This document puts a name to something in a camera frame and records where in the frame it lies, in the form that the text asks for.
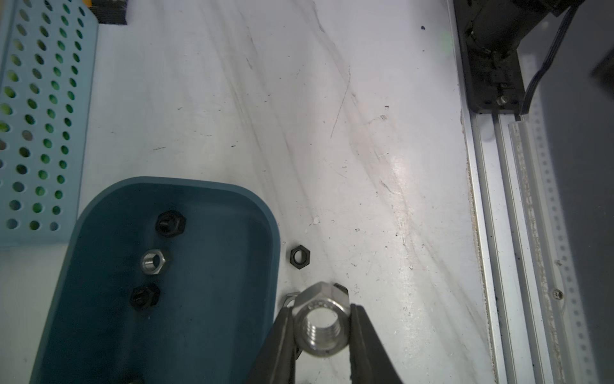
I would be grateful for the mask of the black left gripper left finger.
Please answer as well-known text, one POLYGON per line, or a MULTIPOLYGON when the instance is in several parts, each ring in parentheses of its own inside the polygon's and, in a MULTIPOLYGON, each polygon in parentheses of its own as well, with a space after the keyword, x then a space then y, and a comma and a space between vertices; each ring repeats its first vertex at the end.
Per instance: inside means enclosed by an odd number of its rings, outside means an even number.
POLYGON ((289 307, 280 310, 246 379, 246 383, 295 383, 297 344, 289 307))

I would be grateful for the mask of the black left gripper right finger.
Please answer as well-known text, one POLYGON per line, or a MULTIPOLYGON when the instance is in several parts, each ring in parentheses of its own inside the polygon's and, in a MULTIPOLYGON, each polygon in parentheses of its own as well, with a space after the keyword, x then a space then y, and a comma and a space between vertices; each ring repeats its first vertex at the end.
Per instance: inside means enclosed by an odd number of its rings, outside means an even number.
POLYGON ((350 315, 352 383, 402 383, 364 307, 352 304, 350 315))

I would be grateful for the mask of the silver nut front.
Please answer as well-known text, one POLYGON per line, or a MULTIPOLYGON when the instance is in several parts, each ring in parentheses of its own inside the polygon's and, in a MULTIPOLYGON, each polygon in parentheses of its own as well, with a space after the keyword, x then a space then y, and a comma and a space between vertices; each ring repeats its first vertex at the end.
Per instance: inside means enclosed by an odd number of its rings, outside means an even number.
POLYGON ((344 349, 350 338, 350 296, 331 283, 302 291, 292 308, 295 342, 304 352, 327 358, 344 349))

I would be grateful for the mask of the dark teal storage box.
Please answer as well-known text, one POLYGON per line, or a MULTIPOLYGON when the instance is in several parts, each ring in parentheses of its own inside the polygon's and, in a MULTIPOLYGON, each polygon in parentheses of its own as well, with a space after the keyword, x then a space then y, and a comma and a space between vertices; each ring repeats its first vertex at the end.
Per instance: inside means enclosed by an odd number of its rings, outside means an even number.
POLYGON ((33 383, 243 383, 273 324, 281 240, 235 185, 137 177, 75 226, 33 383))

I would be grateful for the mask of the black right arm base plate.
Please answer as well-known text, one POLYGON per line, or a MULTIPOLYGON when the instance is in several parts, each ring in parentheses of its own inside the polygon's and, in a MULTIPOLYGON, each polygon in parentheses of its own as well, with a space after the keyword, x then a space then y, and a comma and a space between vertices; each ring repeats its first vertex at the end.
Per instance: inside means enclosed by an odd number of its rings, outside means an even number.
POLYGON ((582 1, 487 0, 453 2, 468 108, 478 114, 527 115, 582 1), (549 14, 563 15, 540 67, 525 86, 517 48, 549 14))

